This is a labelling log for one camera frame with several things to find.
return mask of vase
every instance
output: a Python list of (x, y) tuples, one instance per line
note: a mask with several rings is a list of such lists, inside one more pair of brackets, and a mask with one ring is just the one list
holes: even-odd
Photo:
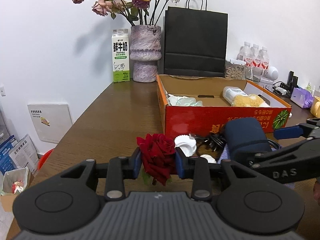
[(161, 27), (136, 25), (131, 27), (130, 59), (134, 60), (133, 80), (154, 82), (158, 74), (157, 61), (161, 59)]

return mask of yellow plush toy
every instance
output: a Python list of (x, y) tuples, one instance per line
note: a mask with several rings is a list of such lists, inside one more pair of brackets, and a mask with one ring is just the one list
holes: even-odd
[(248, 96), (236, 95), (231, 106), (270, 107), (261, 97), (255, 94)]

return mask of purple plastic package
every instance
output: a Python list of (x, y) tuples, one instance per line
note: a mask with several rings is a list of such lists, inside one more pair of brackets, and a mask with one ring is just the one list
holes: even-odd
[(311, 93), (303, 88), (294, 88), (291, 101), (296, 103), (301, 108), (311, 108), (314, 97)]

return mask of milk carton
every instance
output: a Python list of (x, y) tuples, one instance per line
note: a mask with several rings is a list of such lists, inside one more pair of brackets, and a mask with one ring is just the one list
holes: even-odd
[(113, 30), (112, 66), (113, 82), (130, 81), (128, 29)]

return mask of silver bolt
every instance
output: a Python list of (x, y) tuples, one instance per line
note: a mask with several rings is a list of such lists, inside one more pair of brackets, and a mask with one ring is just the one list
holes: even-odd
[(258, 168), (258, 167), (260, 167), (260, 164), (259, 163), (255, 163), (255, 164), (252, 164), (252, 166), (251, 166), (252, 168)]
[(120, 190), (110, 190), (107, 192), (108, 198), (120, 198), (122, 197), (122, 192)]
[(195, 196), (199, 198), (205, 198), (210, 196), (210, 192), (205, 189), (199, 189), (195, 191)]

